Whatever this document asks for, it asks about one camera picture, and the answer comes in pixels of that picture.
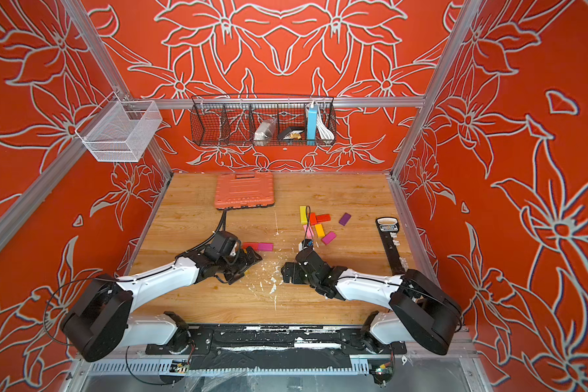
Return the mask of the small magenta block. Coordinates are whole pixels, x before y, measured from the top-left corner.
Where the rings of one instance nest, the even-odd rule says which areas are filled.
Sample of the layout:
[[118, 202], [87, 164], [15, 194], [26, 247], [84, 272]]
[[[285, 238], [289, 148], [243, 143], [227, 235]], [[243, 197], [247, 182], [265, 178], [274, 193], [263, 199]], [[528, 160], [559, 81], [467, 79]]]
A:
[[274, 251], [274, 245], [272, 243], [258, 243], [256, 250], [258, 252], [272, 252]]

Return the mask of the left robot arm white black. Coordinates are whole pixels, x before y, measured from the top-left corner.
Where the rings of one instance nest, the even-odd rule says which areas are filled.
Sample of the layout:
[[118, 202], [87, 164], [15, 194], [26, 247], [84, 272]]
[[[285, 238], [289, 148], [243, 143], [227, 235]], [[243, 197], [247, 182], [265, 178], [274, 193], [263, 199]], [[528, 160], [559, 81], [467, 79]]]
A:
[[102, 274], [88, 284], [61, 322], [60, 331], [90, 363], [129, 346], [162, 346], [172, 354], [181, 354], [193, 343], [181, 316], [166, 311], [136, 317], [133, 312], [169, 292], [211, 277], [233, 284], [261, 261], [262, 257], [247, 247], [219, 258], [190, 252], [164, 266], [117, 279]]

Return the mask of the small red block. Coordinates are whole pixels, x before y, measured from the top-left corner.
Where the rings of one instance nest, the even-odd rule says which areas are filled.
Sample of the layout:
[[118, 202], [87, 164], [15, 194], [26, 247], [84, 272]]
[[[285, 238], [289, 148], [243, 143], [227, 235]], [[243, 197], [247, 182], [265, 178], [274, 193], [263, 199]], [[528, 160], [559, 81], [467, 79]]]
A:
[[257, 251], [258, 250], [258, 246], [259, 246], [259, 243], [243, 243], [243, 248], [244, 249], [246, 249], [246, 248], [252, 248], [255, 251]]

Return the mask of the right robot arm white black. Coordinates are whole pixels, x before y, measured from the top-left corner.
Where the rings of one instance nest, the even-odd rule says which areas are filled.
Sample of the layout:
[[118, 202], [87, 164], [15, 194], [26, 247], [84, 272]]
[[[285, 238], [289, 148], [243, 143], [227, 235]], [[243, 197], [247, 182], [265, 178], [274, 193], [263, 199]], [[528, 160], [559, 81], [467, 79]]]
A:
[[388, 310], [372, 317], [368, 333], [383, 345], [416, 342], [437, 355], [449, 352], [461, 326], [460, 305], [417, 269], [380, 276], [330, 266], [313, 248], [301, 250], [281, 269], [286, 284], [306, 285], [340, 301], [367, 302]]

